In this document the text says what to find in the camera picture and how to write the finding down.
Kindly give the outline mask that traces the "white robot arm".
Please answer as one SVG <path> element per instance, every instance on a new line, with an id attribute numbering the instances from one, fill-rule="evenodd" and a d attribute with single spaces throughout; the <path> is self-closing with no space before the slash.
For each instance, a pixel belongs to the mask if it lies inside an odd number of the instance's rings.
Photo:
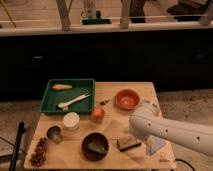
<path id="1" fill-rule="evenodd" d="M 153 135 L 213 157 L 213 126 L 163 118 L 156 103 L 143 101 L 129 118 L 137 138 Z"/>

